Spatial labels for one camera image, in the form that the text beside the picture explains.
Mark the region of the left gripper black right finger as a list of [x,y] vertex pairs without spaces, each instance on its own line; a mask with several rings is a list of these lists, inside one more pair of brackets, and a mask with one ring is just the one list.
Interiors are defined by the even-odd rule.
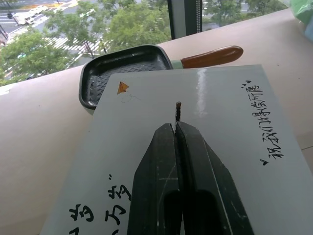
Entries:
[[252,235],[232,176],[200,131],[177,122],[176,160],[187,235]]

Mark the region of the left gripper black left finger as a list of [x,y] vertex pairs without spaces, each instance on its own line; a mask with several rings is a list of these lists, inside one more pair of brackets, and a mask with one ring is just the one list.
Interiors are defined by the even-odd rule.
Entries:
[[179,235],[181,194],[171,124],[155,130],[134,174],[127,234]]

